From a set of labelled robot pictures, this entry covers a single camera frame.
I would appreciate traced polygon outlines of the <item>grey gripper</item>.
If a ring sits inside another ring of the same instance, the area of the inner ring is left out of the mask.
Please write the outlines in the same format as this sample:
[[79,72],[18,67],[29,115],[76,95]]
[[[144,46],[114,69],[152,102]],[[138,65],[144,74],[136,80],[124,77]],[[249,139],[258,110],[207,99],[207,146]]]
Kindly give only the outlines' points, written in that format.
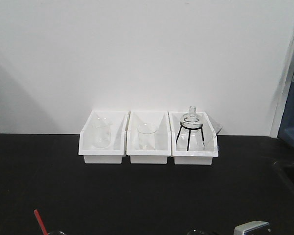
[[233,235],[270,235],[270,223],[251,221],[234,228]]

